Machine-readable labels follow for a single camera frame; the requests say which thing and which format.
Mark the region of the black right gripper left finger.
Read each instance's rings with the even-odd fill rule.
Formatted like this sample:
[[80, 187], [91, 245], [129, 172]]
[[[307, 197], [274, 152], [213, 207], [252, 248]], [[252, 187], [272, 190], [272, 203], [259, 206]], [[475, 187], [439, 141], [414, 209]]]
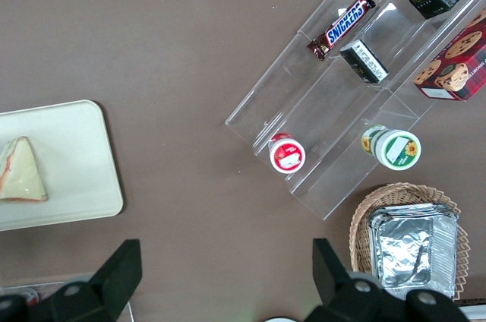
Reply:
[[116, 321], [142, 278], [140, 241], [127, 239], [87, 281], [63, 285], [34, 305], [1, 297], [2, 321]]

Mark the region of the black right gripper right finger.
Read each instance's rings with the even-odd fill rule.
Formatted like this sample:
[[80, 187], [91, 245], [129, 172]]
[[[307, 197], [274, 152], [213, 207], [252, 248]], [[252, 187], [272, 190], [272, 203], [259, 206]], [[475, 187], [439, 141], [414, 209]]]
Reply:
[[326, 238], [313, 240], [312, 271], [322, 304], [307, 321], [467, 321], [445, 295], [415, 289], [401, 300], [362, 277], [351, 277]]

